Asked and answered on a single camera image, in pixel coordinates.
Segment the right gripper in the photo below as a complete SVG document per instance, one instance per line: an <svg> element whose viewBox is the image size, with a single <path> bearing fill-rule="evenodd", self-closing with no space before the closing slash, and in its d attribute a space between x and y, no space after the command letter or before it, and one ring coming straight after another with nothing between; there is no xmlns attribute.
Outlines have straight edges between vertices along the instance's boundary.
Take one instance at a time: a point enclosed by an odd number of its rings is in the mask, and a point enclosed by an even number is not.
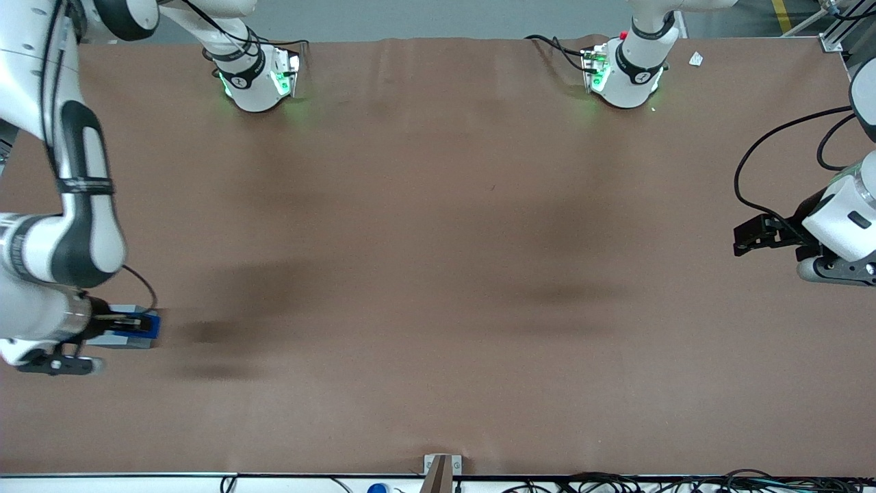
<svg viewBox="0 0 876 493"><path fill-rule="evenodd" d="M101 333L150 333L148 312L113 312L104 300L75 288L28 283L19 278L1 281L2 358L25 365L37 353L50 353Z"/></svg>

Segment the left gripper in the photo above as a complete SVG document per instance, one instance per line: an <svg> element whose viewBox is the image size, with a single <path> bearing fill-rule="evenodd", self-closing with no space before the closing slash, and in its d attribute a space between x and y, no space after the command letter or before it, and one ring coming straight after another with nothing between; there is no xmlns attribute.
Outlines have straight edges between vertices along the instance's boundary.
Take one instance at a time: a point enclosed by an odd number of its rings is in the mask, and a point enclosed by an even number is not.
<svg viewBox="0 0 876 493"><path fill-rule="evenodd" d="M875 153L839 172L802 225L826 249L848 262L875 250ZM736 227L734 257L758 249L806 247L783 218L760 214Z"/></svg>

